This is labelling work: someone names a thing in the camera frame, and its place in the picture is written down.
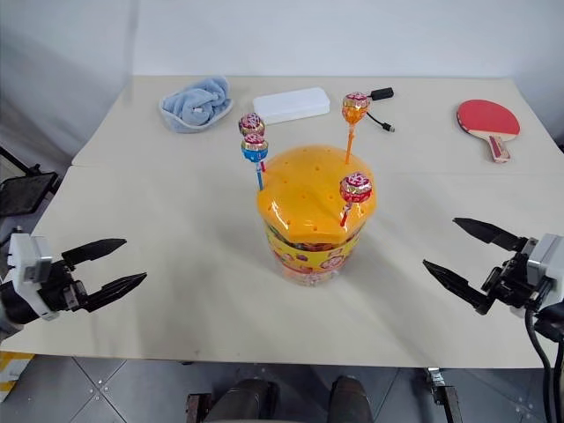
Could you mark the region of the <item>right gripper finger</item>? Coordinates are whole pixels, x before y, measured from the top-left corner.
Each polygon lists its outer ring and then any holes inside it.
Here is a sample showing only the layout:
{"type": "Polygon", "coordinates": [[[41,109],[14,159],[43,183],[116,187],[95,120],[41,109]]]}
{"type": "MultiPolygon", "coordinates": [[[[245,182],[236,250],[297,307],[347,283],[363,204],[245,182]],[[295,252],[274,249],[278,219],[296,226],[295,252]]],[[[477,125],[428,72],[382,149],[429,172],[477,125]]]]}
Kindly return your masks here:
{"type": "Polygon", "coordinates": [[[467,234],[486,243],[494,244],[507,251],[520,252],[528,242],[526,237],[518,237],[493,224],[470,218],[453,218],[467,234]]]}
{"type": "Polygon", "coordinates": [[[480,315],[485,315],[493,305],[493,299],[471,287],[455,272],[427,260],[423,261],[423,265],[445,289],[470,304],[480,315]]]}

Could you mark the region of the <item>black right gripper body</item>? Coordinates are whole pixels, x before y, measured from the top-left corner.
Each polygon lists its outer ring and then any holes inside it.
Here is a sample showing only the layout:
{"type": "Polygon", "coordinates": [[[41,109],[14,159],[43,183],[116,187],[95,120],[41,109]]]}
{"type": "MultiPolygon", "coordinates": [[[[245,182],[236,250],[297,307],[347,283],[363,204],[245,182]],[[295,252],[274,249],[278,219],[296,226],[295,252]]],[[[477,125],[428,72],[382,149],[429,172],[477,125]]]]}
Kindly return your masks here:
{"type": "Polygon", "coordinates": [[[537,245],[537,239],[528,239],[502,267],[493,268],[481,287],[489,298],[513,308],[541,308],[547,296],[547,279],[528,269],[529,258],[537,245]]]}

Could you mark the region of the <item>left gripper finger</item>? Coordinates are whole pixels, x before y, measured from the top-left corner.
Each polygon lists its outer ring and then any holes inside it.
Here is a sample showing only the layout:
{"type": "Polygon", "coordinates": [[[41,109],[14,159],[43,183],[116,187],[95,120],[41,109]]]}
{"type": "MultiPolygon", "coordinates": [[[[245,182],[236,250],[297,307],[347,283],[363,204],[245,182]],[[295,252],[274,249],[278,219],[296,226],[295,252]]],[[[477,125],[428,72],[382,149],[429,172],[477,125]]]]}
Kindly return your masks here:
{"type": "Polygon", "coordinates": [[[103,308],[108,304],[121,299],[127,293],[138,287],[147,277],[146,272],[119,278],[104,285],[98,292],[89,294],[83,309],[89,313],[103,308]]]}
{"type": "Polygon", "coordinates": [[[127,241],[120,238],[108,238],[89,242],[80,247],[62,253],[62,259],[70,270],[74,270],[80,263],[94,261],[113,253],[127,241]]]}

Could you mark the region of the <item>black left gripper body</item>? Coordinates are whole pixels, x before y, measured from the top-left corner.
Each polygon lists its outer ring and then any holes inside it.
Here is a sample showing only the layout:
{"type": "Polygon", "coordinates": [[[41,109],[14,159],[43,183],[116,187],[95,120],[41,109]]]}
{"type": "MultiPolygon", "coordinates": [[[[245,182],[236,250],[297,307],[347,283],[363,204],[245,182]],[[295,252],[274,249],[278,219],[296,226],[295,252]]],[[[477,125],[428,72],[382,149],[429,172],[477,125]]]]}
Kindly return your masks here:
{"type": "Polygon", "coordinates": [[[64,259],[51,264],[47,280],[41,283],[40,295],[52,311],[83,309],[91,312],[89,295],[83,282],[72,276],[76,266],[64,259]]]}

